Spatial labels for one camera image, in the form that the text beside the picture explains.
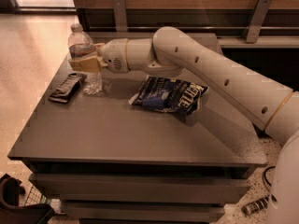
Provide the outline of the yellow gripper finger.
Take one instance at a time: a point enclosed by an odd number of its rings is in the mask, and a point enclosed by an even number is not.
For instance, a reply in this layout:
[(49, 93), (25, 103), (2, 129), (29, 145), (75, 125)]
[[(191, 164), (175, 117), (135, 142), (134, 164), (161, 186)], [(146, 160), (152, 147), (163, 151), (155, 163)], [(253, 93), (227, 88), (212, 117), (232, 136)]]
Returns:
[(105, 43), (96, 43), (94, 46), (96, 47), (96, 52), (98, 56), (102, 56), (102, 48), (104, 47)]
[(102, 57), (91, 56), (87, 58), (69, 59), (70, 66), (74, 71), (87, 73), (100, 73), (107, 64)]

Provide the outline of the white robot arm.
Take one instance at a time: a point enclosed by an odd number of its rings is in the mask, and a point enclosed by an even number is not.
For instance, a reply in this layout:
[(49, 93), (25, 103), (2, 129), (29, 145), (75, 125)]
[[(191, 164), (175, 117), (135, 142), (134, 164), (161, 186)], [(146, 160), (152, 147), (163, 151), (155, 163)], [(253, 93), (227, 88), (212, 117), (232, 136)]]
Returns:
[(260, 130), (283, 145), (270, 189), (266, 224), (299, 223), (299, 93), (204, 47), (174, 27), (151, 38), (114, 39), (95, 44), (72, 26), (70, 64), (82, 72), (140, 70), (178, 75), (187, 69), (201, 78)]

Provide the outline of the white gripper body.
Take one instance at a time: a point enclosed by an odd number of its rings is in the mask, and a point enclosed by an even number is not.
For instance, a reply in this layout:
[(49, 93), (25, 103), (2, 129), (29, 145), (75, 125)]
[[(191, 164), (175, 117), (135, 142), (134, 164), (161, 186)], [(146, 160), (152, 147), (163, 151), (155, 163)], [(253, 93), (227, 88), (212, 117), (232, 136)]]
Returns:
[(129, 72), (126, 62), (127, 43), (127, 38), (114, 39), (101, 48), (101, 56), (109, 71), (113, 73)]

